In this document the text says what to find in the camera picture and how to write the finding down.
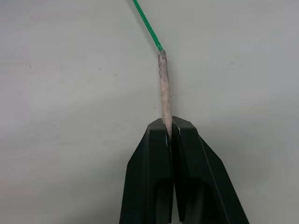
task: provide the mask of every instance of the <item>gray surface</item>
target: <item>gray surface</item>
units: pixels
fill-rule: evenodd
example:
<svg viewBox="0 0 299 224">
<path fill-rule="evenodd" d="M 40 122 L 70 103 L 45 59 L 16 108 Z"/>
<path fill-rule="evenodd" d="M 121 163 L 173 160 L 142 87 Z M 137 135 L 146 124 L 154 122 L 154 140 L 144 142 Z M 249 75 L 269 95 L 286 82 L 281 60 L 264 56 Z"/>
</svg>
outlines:
<svg viewBox="0 0 299 224">
<path fill-rule="evenodd" d="M 250 223 L 297 223 L 299 2 L 140 4 L 168 54 L 173 114 L 222 158 Z M 130 0 L 2 0 L 0 223 L 118 223 L 159 94 Z"/>
</svg>

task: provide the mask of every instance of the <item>green cord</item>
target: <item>green cord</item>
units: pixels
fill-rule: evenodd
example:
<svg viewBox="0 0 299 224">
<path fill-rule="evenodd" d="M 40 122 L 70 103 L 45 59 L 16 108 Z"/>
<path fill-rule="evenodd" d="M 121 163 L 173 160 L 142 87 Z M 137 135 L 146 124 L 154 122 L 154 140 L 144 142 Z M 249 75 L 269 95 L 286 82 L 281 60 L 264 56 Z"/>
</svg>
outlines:
<svg viewBox="0 0 299 224">
<path fill-rule="evenodd" d="M 160 41 L 159 41 L 157 35 L 155 34 L 153 28 L 151 27 L 149 21 L 148 21 L 147 18 L 145 17 L 145 14 L 144 14 L 144 12 L 142 11 L 142 9 L 141 9 L 141 7 L 140 7 L 138 1 L 137 1 L 137 0 L 133 0 L 133 2 L 134 2 L 134 4 L 135 4 L 135 6 L 136 6 L 136 8 L 137 8 L 137 10 L 138 10 L 138 12 L 139 12 L 139 14 L 140 14 L 142 20 L 143 20 L 143 22 L 144 22 L 146 28 L 148 29 L 148 31 L 149 31 L 151 37 L 153 38 L 153 41 L 155 42 L 157 48 L 158 48 L 159 50 L 162 50 L 162 49 L 163 49 L 163 48 L 162 48 L 162 45 L 161 45 L 161 43 L 160 43 Z"/>
</svg>

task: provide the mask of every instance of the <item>black plastic jaw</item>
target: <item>black plastic jaw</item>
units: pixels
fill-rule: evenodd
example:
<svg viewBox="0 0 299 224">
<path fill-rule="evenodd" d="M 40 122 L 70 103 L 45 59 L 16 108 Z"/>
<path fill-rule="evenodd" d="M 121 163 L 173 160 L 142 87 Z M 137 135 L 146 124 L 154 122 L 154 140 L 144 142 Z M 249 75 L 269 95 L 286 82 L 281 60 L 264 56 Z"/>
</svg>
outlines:
<svg viewBox="0 0 299 224">
<path fill-rule="evenodd" d="M 161 119 L 148 125 L 127 165 L 120 224 L 171 223 L 173 174 Z"/>
<path fill-rule="evenodd" d="M 248 224 L 219 157 L 188 121 L 149 124 L 126 172 L 120 224 L 171 222 L 173 183 L 184 224 Z"/>
</svg>

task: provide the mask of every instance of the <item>white rod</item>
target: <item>white rod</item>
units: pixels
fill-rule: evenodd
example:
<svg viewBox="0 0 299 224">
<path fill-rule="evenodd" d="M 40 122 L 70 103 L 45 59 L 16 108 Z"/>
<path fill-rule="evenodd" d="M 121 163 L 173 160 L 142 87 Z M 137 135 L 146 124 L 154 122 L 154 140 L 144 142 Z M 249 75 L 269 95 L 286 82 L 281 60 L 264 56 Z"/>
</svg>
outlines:
<svg viewBox="0 0 299 224">
<path fill-rule="evenodd" d="M 158 51 L 159 61 L 159 75 L 161 85 L 161 99 L 162 99 L 162 114 L 163 122 L 166 126 L 169 139 L 172 138 L 172 113 L 171 113 L 171 102 L 170 102 L 170 89 L 167 69 L 167 58 L 165 50 Z"/>
</svg>

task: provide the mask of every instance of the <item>white wall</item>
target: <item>white wall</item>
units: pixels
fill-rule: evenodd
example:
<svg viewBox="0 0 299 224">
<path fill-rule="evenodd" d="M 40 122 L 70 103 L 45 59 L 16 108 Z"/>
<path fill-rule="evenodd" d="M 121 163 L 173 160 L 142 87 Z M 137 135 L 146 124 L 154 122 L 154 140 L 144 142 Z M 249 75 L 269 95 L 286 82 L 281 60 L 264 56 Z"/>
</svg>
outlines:
<svg viewBox="0 0 299 224">
<path fill-rule="evenodd" d="M 249 222 L 297 223 L 299 2 L 140 4 L 173 114 L 221 157 Z M 159 117 L 157 50 L 131 0 L 1 1 L 1 224 L 117 224 Z"/>
</svg>

